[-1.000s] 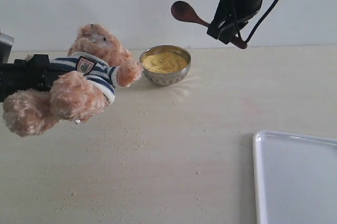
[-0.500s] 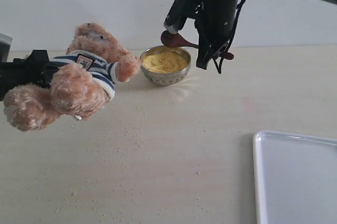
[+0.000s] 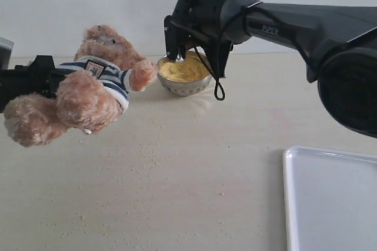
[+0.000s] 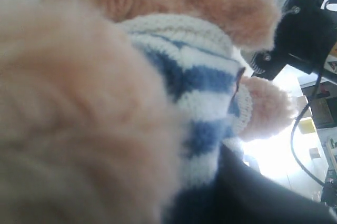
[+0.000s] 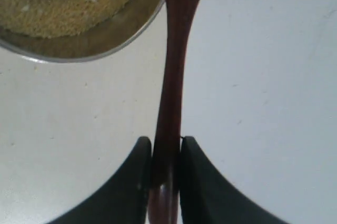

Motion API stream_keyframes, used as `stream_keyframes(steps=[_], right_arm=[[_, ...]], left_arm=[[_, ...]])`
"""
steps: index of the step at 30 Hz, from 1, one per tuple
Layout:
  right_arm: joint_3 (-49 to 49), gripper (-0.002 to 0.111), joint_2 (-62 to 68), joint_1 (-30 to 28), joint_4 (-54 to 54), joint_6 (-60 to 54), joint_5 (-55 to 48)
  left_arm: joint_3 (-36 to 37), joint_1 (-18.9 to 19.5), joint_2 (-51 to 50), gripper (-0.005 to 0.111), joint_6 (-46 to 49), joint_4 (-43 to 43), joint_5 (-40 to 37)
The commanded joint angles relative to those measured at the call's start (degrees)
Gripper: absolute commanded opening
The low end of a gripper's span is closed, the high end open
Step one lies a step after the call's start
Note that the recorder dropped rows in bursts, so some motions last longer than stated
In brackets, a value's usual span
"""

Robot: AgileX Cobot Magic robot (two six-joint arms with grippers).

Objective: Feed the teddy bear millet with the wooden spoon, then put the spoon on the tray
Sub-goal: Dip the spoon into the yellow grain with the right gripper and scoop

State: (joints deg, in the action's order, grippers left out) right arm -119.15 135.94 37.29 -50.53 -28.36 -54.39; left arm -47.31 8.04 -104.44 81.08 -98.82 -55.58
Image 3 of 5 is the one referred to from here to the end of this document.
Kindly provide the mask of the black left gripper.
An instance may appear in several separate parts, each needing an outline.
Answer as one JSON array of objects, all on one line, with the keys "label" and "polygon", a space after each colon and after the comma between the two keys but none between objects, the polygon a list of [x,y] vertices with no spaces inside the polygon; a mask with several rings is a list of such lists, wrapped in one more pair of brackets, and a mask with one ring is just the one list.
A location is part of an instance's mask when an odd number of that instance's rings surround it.
[{"label": "black left gripper", "polygon": [[1,112],[20,95],[37,93],[56,98],[59,84],[67,75],[67,71],[55,68],[50,55],[37,55],[28,66],[16,65],[13,70],[1,70]]}]

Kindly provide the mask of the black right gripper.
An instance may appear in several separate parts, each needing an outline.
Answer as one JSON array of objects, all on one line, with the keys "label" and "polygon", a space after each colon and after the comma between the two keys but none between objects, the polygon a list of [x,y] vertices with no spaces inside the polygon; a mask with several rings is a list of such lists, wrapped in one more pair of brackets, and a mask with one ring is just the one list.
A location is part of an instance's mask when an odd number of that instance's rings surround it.
[{"label": "black right gripper", "polygon": [[195,42],[204,49],[214,78],[224,78],[232,42],[217,42],[224,25],[221,10],[226,0],[178,0],[171,16],[174,24],[189,34],[187,45]]}]

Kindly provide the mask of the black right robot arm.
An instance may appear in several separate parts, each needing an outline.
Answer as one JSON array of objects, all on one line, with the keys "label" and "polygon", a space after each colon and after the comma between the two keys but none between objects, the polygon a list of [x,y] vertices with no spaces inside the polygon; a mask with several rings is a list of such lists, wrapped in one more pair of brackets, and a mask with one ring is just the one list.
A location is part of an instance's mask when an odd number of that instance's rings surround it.
[{"label": "black right robot arm", "polygon": [[295,49],[306,78],[344,127],[376,136],[376,8],[271,4],[261,0],[178,0],[165,17],[169,59],[201,47],[219,80],[230,51],[258,37]]}]

